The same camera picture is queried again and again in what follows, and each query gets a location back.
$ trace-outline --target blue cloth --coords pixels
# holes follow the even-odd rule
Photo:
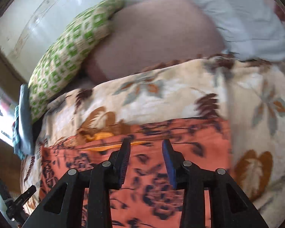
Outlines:
[[[12,129],[13,129],[13,145],[14,145],[14,154],[18,155],[21,160],[25,158],[24,153],[20,150],[20,136],[18,132],[19,128],[19,113],[18,113],[19,107],[16,106],[15,108],[15,121],[13,123]]]
[[[29,89],[27,84],[20,87],[19,97],[19,137],[20,150],[27,155],[34,155],[33,128],[29,107]]]
[[[20,87],[19,105],[15,108],[13,129],[14,154],[21,160],[26,155],[34,155],[33,130],[29,108],[29,89],[27,84]]]

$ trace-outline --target cream floral bedspread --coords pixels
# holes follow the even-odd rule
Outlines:
[[[41,145],[93,139],[78,136],[83,128],[102,131],[115,124],[194,116],[229,120],[234,178],[268,226],[278,227],[285,219],[285,66],[241,63],[229,55],[191,60],[60,96],[48,105],[35,156],[22,163],[22,191],[32,184],[40,186]],[[120,127],[110,130],[118,131]],[[39,203],[38,192],[26,206],[28,213]]]

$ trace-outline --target black clamp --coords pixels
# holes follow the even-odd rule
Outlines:
[[[209,190],[211,228],[268,228],[224,169],[202,170],[174,151],[168,139],[163,141],[162,150],[170,184],[185,190],[180,228],[205,228],[204,190]]]
[[[12,199],[6,185],[0,179],[0,195],[7,206],[6,215],[9,219],[15,219],[17,223],[22,226],[26,219],[28,218],[28,214],[26,214],[23,210],[23,205],[32,197],[32,195],[36,192],[36,187],[32,185],[21,194],[15,201]]]

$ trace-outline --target bed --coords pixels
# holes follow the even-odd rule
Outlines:
[[[233,54],[220,53],[226,42],[214,23],[187,1],[147,1],[114,16],[116,33],[93,49],[82,65],[96,86],[63,90],[38,121],[35,153],[21,165],[21,191],[32,184],[37,187],[25,206],[27,213],[67,169],[93,168],[126,136],[134,153],[125,189],[110,195],[113,225],[178,225],[182,193],[167,187],[158,152],[163,138],[170,138],[185,158],[204,169],[227,169],[270,228],[285,220],[285,61],[238,61]],[[199,15],[196,25],[178,21],[176,33],[163,38],[166,23],[166,29],[158,32],[159,41],[154,41],[153,33],[126,30],[131,23],[137,28],[150,23],[131,16],[133,11],[145,17],[150,13],[147,8],[154,8],[150,21],[160,25],[173,19],[167,7],[179,7],[178,3],[185,14],[190,10]],[[188,31],[196,37],[182,41]],[[175,47],[171,39],[177,42]],[[163,43],[165,51],[160,50]],[[141,212],[129,212],[135,207],[142,207]],[[84,205],[83,227],[86,211]],[[210,227],[209,208],[206,224]]]

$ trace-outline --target white wall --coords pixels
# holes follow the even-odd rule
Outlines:
[[[28,81],[47,48],[80,12],[101,0],[14,0],[0,18],[0,48]],[[127,0],[132,4],[142,0]]]

